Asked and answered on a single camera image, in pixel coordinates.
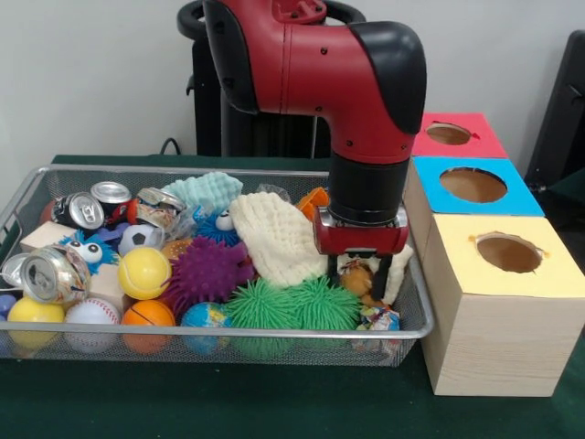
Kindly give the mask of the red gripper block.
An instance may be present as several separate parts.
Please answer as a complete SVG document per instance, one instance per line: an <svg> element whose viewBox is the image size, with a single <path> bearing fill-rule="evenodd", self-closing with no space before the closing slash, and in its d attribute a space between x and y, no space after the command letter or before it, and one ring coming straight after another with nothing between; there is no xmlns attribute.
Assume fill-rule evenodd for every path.
<svg viewBox="0 0 585 439"><path fill-rule="evenodd" d="M339 278L338 255L376 255L378 270L373 275L370 296L374 301L381 301L385 296L393 255L402 252L409 236L406 210L400 207L388 225L362 227L341 222L330 214L328 208L319 207L314 214L313 226L316 249L328 255L326 274L330 281Z"/></svg>

